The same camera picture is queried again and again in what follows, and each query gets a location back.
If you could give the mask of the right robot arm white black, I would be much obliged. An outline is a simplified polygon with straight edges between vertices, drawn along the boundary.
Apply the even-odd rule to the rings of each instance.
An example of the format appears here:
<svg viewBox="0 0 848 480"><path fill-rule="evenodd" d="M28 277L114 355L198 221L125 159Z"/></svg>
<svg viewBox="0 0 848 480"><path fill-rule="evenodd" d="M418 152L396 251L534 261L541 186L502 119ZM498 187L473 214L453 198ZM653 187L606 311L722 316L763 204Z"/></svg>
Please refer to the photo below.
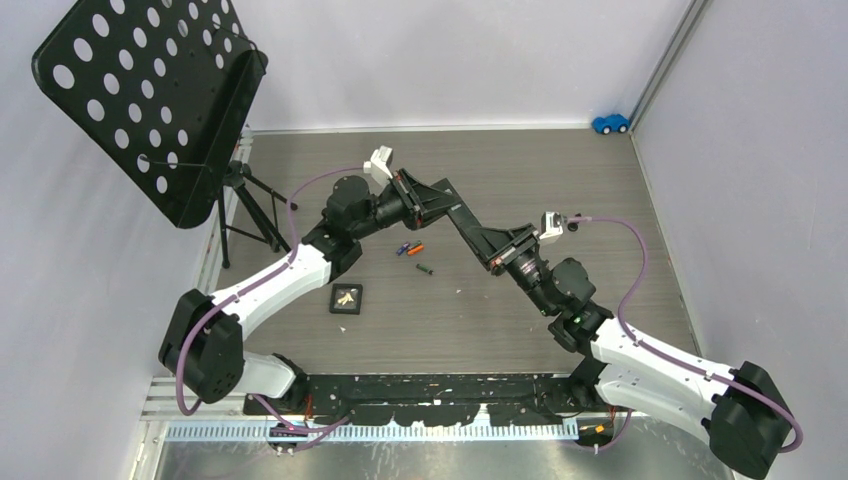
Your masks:
<svg viewBox="0 0 848 480"><path fill-rule="evenodd" d="M763 479L782 453L798 449L803 430L762 367L730 367L689 354L638 331L592 299L586 269L566 258L551 266L540 248L588 216L543 215L543 225L484 227L471 214L450 216L461 238L494 276L509 275L566 351L584 359L571 397L584 410L603 403L637 410L704 442L724 465Z"/></svg>

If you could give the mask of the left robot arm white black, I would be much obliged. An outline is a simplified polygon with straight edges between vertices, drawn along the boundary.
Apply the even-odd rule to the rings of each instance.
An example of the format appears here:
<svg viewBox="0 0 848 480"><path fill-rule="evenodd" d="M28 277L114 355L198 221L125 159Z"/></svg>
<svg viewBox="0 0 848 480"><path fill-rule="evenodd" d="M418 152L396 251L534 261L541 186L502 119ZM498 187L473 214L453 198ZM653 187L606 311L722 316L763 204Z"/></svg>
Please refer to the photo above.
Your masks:
<svg viewBox="0 0 848 480"><path fill-rule="evenodd" d="M361 239L397 223L424 228L460 202L446 180L424 184L404 169L389 174L378 194L351 170L340 174L321 220L283 258L232 287L213 294L192 289L178 299L158 359L175 376L183 414L231 392L268 397L284 414L298 412L307 389L296 380L294 364L246 351L245 339L294 300L347 272L362 254Z"/></svg>

